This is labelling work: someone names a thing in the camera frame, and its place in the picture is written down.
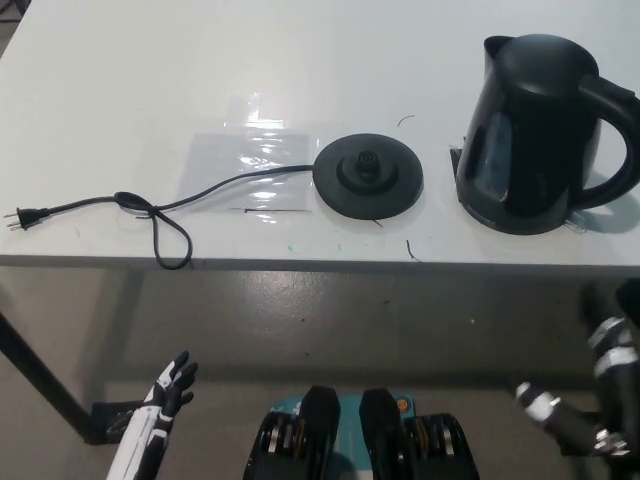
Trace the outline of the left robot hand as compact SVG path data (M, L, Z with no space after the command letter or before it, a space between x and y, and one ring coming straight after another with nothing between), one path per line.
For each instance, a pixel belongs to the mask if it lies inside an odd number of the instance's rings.
M176 416L190 403L198 364L188 351L172 360L131 416L107 480L153 480L160 470Z

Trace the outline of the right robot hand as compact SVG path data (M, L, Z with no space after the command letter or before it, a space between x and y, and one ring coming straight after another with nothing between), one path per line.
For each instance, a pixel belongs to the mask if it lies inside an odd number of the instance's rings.
M639 460L639 352L629 322L593 288L580 296L587 345L600 404L597 420L561 398L521 383L515 392L526 415L570 451L615 463Z

